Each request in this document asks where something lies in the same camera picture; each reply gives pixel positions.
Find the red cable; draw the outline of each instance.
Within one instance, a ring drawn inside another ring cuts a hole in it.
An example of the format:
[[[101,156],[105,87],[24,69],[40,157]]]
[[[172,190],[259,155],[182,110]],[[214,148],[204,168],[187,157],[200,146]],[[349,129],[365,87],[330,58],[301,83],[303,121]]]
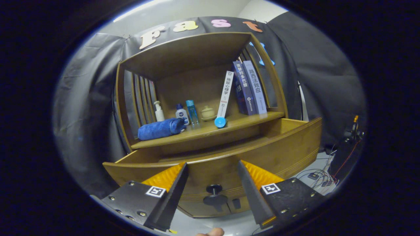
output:
[[[350,156],[352,155],[353,151],[356,149],[356,146],[360,143],[360,141],[358,141],[356,143],[356,145],[353,147],[352,152],[349,154],[349,156],[347,157],[347,159],[344,161],[344,163],[340,166],[340,168],[337,170],[337,172],[333,175],[334,178],[336,178],[337,173],[340,171],[340,169],[344,166],[344,164],[346,164],[347,160],[350,158]]]

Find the felt letter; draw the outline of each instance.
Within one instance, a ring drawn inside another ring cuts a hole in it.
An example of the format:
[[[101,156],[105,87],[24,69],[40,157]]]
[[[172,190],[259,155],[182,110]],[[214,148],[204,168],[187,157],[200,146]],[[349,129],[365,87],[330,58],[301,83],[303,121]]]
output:
[[[220,20],[212,20],[211,23],[214,27],[221,28],[221,27],[231,27],[231,24],[227,20],[220,19]]]
[[[175,26],[176,27],[173,29],[174,32],[181,32],[198,28],[198,25],[195,24],[195,21],[184,21],[176,24]]]
[[[250,29],[252,29],[253,31],[257,31],[257,32],[262,32],[262,30],[261,29],[259,29],[259,28],[257,28],[257,26],[258,25],[256,25],[256,24],[254,24],[254,23],[252,23],[252,22],[249,22],[249,21],[244,21],[243,22],[244,24],[247,24],[247,26],[250,28]]]
[[[145,33],[144,35],[142,35],[141,38],[143,39],[143,41],[142,41],[142,45],[140,46],[140,49],[143,49],[143,48],[153,44],[154,42],[156,42],[156,39],[154,39],[154,38],[159,37],[160,31],[164,30],[164,29],[165,29],[164,26],[160,26],[160,27],[155,28],[154,30],[149,31],[149,32]]]

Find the white wall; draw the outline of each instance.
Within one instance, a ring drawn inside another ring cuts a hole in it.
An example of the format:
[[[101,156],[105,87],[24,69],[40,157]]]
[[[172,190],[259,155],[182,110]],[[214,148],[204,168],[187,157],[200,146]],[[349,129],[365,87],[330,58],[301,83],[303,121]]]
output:
[[[170,0],[129,15],[99,30],[128,37],[142,30],[184,18],[198,16],[237,17],[250,0]]]
[[[127,38],[153,26],[198,16],[230,16],[264,22],[287,12],[266,0],[168,0],[137,11],[99,30]]]
[[[266,0],[251,0],[237,17],[259,22],[269,22],[280,14],[287,12],[281,6]]]

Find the white book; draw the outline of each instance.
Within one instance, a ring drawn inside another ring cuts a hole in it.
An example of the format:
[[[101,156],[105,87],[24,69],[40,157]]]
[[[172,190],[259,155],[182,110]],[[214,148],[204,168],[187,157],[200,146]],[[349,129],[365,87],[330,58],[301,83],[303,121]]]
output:
[[[223,85],[222,97],[220,98],[219,110],[217,117],[225,118],[226,109],[228,108],[229,95],[233,83],[234,73],[232,71],[226,72],[225,84]]]

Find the small ceramic jar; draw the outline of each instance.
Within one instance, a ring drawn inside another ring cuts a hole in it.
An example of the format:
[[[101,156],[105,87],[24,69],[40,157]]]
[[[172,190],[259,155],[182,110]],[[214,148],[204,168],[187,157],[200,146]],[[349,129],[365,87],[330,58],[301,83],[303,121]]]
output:
[[[203,117],[203,119],[215,116],[213,108],[210,108],[209,106],[204,106],[204,109],[201,111],[201,116]]]

